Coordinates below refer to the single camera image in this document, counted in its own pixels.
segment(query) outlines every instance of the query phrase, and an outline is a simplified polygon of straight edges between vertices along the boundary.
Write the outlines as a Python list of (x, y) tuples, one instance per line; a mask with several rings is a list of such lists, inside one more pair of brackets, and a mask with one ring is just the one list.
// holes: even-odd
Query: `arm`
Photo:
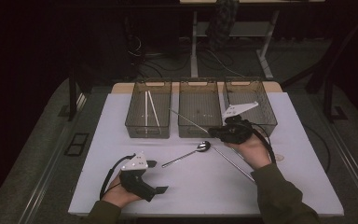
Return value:
[(141, 200), (135, 194), (127, 192), (119, 182), (117, 175), (103, 198), (96, 202), (89, 215), (81, 220), (81, 224), (115, 224), (122, 208), (131, 202)]
[(261, 217), (272, 223), (320, 223), (313, 209), (302, 203), (302, 192), (286, 181), (261, 141), (252, 135), (246, 142), (226, 146), (237, 149), (255, 171), (252, 176), (257, 184), (257, 200)]

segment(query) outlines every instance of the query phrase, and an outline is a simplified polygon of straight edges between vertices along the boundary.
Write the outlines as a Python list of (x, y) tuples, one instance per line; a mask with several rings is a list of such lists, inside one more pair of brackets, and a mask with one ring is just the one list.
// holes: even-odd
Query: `white tabletop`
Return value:
[[(172, 94), (172, 109), (178, 107), (178, 94)], [(270, 140), (286, 179), (304, 194), (303, 201), (321, 217), (342, 216), (343, 207), (318, 161), (287, 93), (268, 93), (278, 121)], [(260, 212), (256, 186), (212, 148), (195, 153), (173, 165), (176, 159), (208, 140), (248, 173), (252, 169), (218, 139), (183, 139), (178, 136), (177, 116), (171, 116), (169, 139), (129, 138), (124, 125), (131, 94), (109, 94), (79, 177), (69, 213), (85, 216), (99, 200), (101, 185), (110, 168), (122, 157), (143, 152), (157, 161), (143, 180), (150, 186), (169, 186), (164, 194), (148, 203), (139, 201), (122, 211), (123, 217), (253, 217)]]

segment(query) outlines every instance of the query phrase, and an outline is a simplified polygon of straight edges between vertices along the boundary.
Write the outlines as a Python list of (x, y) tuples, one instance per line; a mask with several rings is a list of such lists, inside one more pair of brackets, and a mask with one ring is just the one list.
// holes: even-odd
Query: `spoon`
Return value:
[(179, 157), (178, 159), (176, 160), (173, 160), (173, 161), (170, 161), (170, 162), (167, 162), (165, 164), (162, 164), (161, 167), (162, 168), (165, 168), (171, 164), (174, 164), (176, 163), (177, 161), (183, 159), (184, 157), (188, 157), (189, 155), (193, 154), (193, 153), (196, 153), (196, 152), (204, 152), (204, 151), (207, 151), (209, 148), (211, 147), (211, 143), (209, 143), (208, 141), (204, 141), (204, 142), (201, 142), (199, 143), (199, 145), (197, 146), (197, 149), (190, 152), (190, 153), (187, 153), (185, 154), (185, 156), (182, 156), (182, 157)]

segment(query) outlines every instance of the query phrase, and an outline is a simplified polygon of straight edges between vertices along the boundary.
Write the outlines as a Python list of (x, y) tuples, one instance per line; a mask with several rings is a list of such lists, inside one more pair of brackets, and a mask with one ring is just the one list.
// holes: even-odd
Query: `person's left hand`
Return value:
[(112, 203), (120, 208), (125, 207), (127, 204), (141, 200), (139, 196), (126, 191), (120, 184), (120, 173), (110, 183), (109, 189), (103, 196), (102, 201)]

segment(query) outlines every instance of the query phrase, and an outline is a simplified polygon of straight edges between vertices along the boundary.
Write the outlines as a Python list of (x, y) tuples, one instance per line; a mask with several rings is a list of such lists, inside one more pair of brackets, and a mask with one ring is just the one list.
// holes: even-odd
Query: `olive green sleeve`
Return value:
[(89, 215), (82, 218), (81, 224), (115, 224), (121, 214), (121, 209), (112, 203), (98, 201), (94, 204)]
[(286, 181), (276, 164), (254, 172), (257, 200), (266, 224), (321, 223), (316, 212), (302, 203), (302, 192)]

